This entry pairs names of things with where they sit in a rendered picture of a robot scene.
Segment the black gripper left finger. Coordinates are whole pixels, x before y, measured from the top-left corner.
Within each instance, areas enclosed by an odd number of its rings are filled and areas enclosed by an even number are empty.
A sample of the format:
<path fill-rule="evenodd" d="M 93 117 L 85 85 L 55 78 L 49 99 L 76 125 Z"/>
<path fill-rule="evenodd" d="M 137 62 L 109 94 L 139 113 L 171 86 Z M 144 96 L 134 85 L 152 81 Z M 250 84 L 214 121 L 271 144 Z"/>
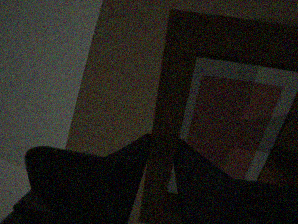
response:
<path fill-rule="evenodd" d="M 24 157 L 31 189 L 42 186 L 100 199 L 104 224 L 128 224 L 150 141 L 147 133 L 105 157 L 50 146 L 31 148 Z"/>

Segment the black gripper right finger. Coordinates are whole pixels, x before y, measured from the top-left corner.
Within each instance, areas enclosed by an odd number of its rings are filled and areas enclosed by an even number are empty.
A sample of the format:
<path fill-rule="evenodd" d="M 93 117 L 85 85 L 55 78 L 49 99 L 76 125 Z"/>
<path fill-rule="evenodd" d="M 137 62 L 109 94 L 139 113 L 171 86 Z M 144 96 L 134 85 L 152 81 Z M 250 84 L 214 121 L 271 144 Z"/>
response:
<path fill-rule="evenodd" d="M 182 139 L 174 168 L 182 224 L 238 224 L 249 210 L 298 216 L 298 187 L 234 179 Z"/>

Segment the dark rectangular picture frame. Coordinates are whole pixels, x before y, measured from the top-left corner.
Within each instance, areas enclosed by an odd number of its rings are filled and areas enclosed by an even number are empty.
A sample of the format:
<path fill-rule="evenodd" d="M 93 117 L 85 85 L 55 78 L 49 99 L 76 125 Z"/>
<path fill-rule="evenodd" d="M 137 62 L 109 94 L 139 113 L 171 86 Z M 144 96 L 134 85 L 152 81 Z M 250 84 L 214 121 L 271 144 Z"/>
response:
<path fill-rule="evenodd" d="M 298 187 L 298 27 L 168 13 L 138 223 L 182 224 L 179 139 L 234 179 Z"/>

